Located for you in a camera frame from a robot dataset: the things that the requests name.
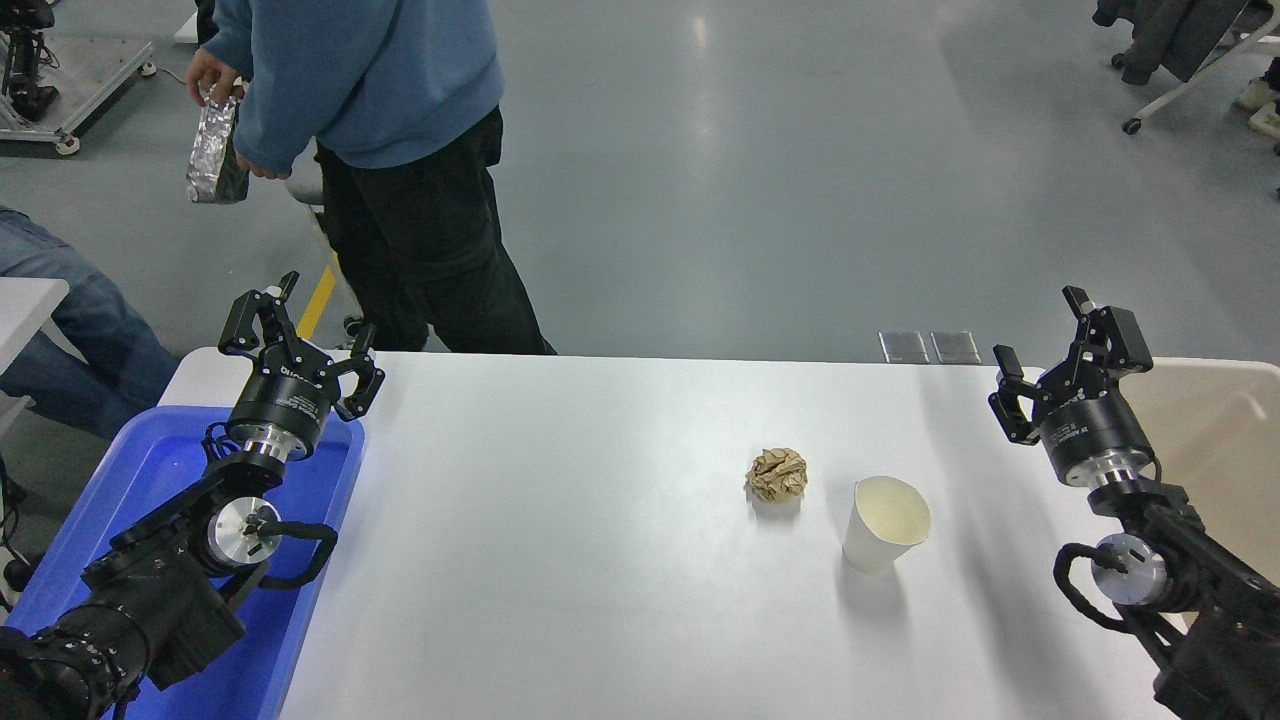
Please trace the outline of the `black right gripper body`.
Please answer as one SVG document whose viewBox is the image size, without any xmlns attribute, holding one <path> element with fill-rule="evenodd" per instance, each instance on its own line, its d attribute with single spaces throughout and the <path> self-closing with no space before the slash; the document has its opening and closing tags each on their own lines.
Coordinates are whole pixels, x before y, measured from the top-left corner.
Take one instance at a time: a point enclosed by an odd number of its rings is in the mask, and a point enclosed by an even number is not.
<svg viewBox="0 0 1280 720">
<path fill-rule="evenodd" d="M 1155 462 L 1130 404 L 1116 391 L 1078 395 L 1048 411 L 1039 439 L 1059 480 L 1129 480 Z"/>
</svg>

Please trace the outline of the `person's right hand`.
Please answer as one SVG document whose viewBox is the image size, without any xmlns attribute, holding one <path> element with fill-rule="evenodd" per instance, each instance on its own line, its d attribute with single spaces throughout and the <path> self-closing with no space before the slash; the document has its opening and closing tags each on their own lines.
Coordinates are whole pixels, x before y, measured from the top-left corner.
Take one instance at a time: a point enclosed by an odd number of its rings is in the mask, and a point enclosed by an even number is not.
<svg viewBox="0 0 1280 720">
<path fill-rule="evenodd" d="M 204 47 L 198 47 L 186 70 L 186 87 L 191 99 L 205 108 L 210 102 L 214 106 L 225 106 L 230 99 L 243 100 L 244 86 L 241 83 L 241 73 L 214 56 Z"/>
</svg>

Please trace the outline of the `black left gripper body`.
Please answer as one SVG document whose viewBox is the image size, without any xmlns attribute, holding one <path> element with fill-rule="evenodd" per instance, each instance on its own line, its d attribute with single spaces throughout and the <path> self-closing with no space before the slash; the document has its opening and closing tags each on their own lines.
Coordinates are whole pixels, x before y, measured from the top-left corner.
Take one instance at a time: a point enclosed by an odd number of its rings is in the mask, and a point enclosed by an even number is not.
<svg viewBox="0 0 1280 720">
<path fill-rule="evenodd" d="M 319 442 L 333 404 L 334 386 L 317 375 L 332 364 L 326 352 L 265 352 L 250 360 L 243 391 L 230 411 L 230 438 L 246 447 L 252 441 L 282 436 L 294 448 Z"/>
</svg>

